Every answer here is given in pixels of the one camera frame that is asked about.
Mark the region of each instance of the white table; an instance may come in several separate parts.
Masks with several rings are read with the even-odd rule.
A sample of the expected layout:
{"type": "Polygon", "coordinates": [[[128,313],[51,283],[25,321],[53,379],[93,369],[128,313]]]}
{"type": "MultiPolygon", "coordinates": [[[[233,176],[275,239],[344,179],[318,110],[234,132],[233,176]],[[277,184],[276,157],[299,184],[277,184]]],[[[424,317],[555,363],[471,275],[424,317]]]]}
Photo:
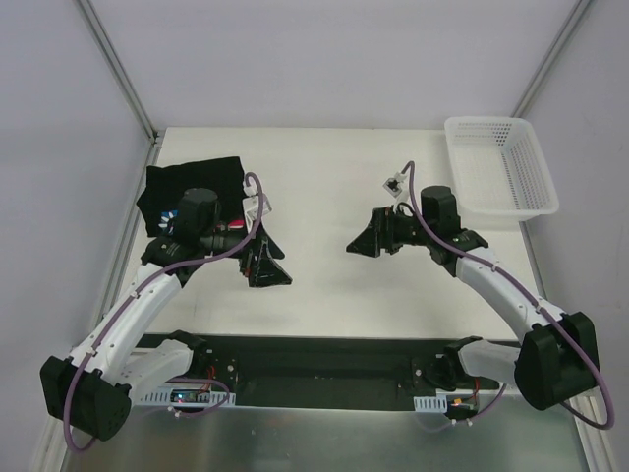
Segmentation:
{"type": "MultiPolygon", "coordinates": [[[[377,338],[514,339],[472,289],[452,278],[426,248],[391,257],[346,254],[374,207],[392,203],[382,182],[409,160],[416,190],[451,185],[442,132],[329,129],[169,128],[157,165],[239,155],[269,196],[264,220],[286,253],[291,286],[250,289],[235,260],[206,265],[148,332],[377,338]]],[[[522,234],[474,227],[531,288],[522,234]]],[[[124,286],[148,242],[140,226],[124,286]]]]}

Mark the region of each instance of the metal frame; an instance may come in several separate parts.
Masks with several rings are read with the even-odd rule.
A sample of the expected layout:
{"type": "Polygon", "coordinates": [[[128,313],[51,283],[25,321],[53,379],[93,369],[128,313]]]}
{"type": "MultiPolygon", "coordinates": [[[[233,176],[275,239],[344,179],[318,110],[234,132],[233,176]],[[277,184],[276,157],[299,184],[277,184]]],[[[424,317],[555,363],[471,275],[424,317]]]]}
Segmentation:
{"type": "MultiPolygon", "coordinates": [[[[550,45],[546,55],[543,57],[541,64],[529,81],[520,100],[513,110],[512,116],[523,117],[531,109],[533,103],[539,96],[543,85],[551,75],[559,58],[565,51],[567,44],[574,37],[579,26],[587,18],[587,15],[595,1],[596,0],[578,0],[575,3],[560,31],[550,45]]],[[[157,161],[159,150],[161,148],[161,140],[163,139],[163,132],[158,132],[153,126],[150,117],[143,107],[138,93],[127,75],[118,54],[116,53],[102,21],[98,18],[91,0],[74,0],[74,2],[85,19],[94,42],[101,51],[105,62],[120,86],[121,93],[127,99],[127,102],[142,126],[144,133],[151,142],[145,166],[151,165],[157,161]]],[[[136,188],[136,198],[143,189],[143,181],[144,174],[136,188]]],[[[136,209],[135,205],[131,203],[130,208],[128,208],[127,211],[126,224],[117,246],[118,250],[109,269],[110,275],[103,290],[101,299],[99,300],[100,309],[94,319],[94,325],[101,318],[101,315],[106,313],[106,311],[111,307],[118,295],[120,285],[124,277],[124,269],[131,253],[139,221],[140,213],[136,209]]],[[[528,228],[525,223],[521,223],[520,229],[524,238],[537,288],[540,291],[540,294],[545,297],[543,281],[537,265],[535,253],[531,245],[528,228]]],[[[579,409],[586,414],[591,414],[595,417],[600,415],[596,406],[596,401],[593,398],[578,398],[574,400],[573,404],[578,406],[579,409]]],[[[596,472],[617,470],[606,433],[592,428],[587,428],[578,421],[577,428],[579,430],[579,436],[582,440],[582,445],[590,468],[596,472]]],[[[34,458],[34,462],[32,463],[32,469],[45,472],[56,472],[60,470],[62,466],[65,453],[66,448],[64,445],[61,424],[52,418],[48,418],[48,422],[40,442],[40,447],[34,458]]]]}

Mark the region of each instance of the black cloth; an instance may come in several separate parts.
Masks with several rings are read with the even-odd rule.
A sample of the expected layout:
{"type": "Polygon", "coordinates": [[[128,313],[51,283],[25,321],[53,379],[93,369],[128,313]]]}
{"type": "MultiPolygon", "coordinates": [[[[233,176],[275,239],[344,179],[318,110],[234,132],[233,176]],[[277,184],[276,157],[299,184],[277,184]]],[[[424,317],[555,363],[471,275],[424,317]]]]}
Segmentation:
{"type": "Polygon", "coordinates": [[[188,189],[209,189],[216,192],[221,204],[220,220],[244,219],[243,190],[245,171],[240,157],[222,157],[188,162],[168,167],[146,169],[146,189],[137,201],[146,223],[146,233],[153,238],[162,232],[162,215],[177,209],[177,203],[188,189]]]}

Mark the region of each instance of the gray floor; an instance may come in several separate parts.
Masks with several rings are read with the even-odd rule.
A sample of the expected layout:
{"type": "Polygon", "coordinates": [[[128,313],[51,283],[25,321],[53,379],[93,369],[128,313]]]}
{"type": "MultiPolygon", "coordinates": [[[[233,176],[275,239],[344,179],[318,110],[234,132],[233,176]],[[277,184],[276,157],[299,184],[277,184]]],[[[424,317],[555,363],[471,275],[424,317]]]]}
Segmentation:
{"type": "Polygon", "coordinates": [[[471,428],[439,434],[425,433],[415,413],[226,408],[176,420],[163,411],[136,410],[113,440],[66,457],[63,470],[588,470],[574,421],[560,409],[538,412],[519,398],[504,398],[471,428]]]}

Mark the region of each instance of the gray wall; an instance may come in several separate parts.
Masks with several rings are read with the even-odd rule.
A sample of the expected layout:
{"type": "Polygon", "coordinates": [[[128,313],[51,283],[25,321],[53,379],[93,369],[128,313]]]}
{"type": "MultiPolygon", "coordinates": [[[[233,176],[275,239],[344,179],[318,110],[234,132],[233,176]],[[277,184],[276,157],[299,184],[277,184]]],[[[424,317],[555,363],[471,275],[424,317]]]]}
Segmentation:
{"type": "Polygon", "coordinates": [[[0,470],[28,470],[39,368],[87,333],[147,140],[69,0],[0,4],[0,470]]]}
{"type": "Polygon", "coordinates": [[[629,2],[600,0],[538,102],[533,122],[561,209],[534,220],[549,298],[597,325],[618,414],[610,436],[629,468],[629,2]]]}
{"type": "Polygon", "coordinates": [[[94,0],[166,126],[508,115],[575,0],[94,0]]]}

